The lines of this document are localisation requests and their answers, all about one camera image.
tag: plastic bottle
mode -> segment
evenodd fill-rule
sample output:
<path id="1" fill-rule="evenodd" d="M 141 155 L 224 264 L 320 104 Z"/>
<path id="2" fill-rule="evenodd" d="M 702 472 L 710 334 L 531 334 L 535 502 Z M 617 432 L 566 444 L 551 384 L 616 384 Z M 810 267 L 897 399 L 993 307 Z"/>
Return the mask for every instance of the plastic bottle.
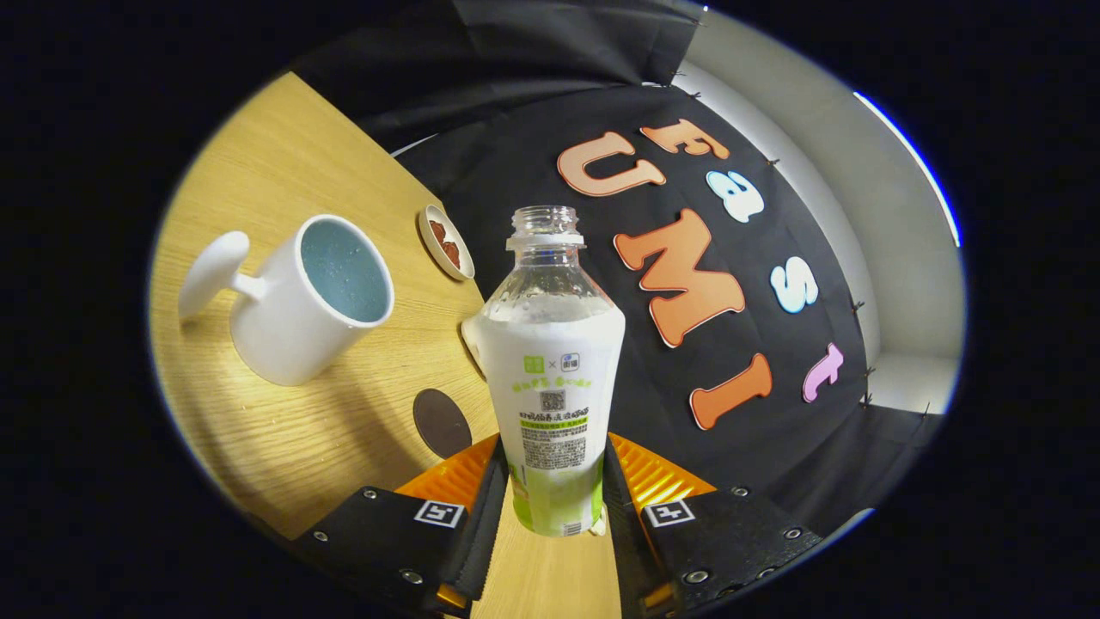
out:
<path id="1" fill-rule="evenodd" d="M 516 265 L 463 339 L 488 383 L 517 518 L 540 535 L 575 535 L 603 507 L 626 319 L 581 268 L 572 208 L 530 206 L 512 221 Z"/>

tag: brown coaster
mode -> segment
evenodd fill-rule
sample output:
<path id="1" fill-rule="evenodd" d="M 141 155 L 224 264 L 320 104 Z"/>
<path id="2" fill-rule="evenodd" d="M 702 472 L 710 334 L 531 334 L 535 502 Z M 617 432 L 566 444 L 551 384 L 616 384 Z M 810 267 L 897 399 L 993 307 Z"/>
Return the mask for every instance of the brown coaster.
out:
<path id="1" fill-rule="evenodd" d="M 473 445 L 466 418 L 454 400 L 438 389 L 417 394 L 413 401 L 413 421 L 428 449 L 443 460 Z"/>

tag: orange letter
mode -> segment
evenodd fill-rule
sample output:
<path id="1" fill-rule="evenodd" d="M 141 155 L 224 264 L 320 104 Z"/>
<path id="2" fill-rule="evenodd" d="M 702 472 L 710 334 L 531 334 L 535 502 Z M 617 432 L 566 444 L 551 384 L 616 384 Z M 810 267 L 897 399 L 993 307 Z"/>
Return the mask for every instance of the orange letter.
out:
<path id="1" fill-rule="evenodd" d="M 634 154 L 634 146 L 626 137 L 614 131 L 604 133 L 603 137 L 590 140 L 565 148 L 558 156 L 558 174 L 569 183 L 570 187 L 586 196 L 609 196 L 645 183 L 664 184 L 664 174 L 656 165 L 640 158 L 634 167 L 606 178 L 593 178 L 584 170 L 584 166 L 605 156 L 614 154 Z"/>
<path id="2" fill-rule="evenodd" d="M 768 360 L 757 353 L 748 369 L 714 389 L 696 389 L 688 399 L 691 414 L 700 430 L 711 430 L 718 418 L 748 402 L 752 398 L 767 398 L 771 394 L 771 368 Z"/>
<path id="3" fill-rule="evenodd" d="M 613 241 L 631 270 L 641 268 L 649 255 L 662 252 L 641 276 L 641 289 L 683 290 L 672 298 L 658 296 L 649 301 L 649 316 L 669 349 L 680 346 L 688 332 L 718 314 L 745 309 L 745 294 L 736 277 L 695 269 L 711 244 L 711 230 L 694 210 L 685 208 L 679 221 L 640 236 L 615 234 Z"/>
<path id="4" fill-rule="evenodd" d="M 680 122 L 669 126 L 661 126 L 660 129 L 642 126 L 641 132 L 653 142 L 657 142 L 658 146 L 670 153 L 680 152 L 678 146 L 684 144 L 684 152 L 688 154 L 706 154 L 714 150 L 714 156 L 718 158 L 729 156 L 729 148 L 704 133 L 702 129 L 692 124 L 691 121 L 682 118 Z"/>

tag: bottle cap opening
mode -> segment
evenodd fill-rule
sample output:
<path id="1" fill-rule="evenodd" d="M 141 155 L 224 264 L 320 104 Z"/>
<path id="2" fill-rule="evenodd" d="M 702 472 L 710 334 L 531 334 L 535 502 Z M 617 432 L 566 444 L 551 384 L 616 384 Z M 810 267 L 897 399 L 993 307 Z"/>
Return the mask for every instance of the bottle cap opening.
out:
<path id="1" fill-rule="evenodd" d="M 515 228 L 505 242 L 509 250 L 539 244 L 584 245 L 584 236 L 576 231 L 576 210 L 569 206 L 527 206 L 512 215 Z"/>

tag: mug handle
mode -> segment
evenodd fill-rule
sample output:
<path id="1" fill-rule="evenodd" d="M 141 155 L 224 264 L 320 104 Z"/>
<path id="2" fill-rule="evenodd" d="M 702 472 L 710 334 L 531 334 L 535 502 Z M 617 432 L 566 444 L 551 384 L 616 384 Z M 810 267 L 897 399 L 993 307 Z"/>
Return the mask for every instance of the mug handle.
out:
<path id="1" fill-rule="evenodd" d="M 180 321 L 201 312 L 222 288 L 234 289 L 255 300 L 263 297 L 263 279 L 238 273 L 249 255 L 249 235 L 237 230 L 218 236 L 199 253 L 179 288 Z"/>

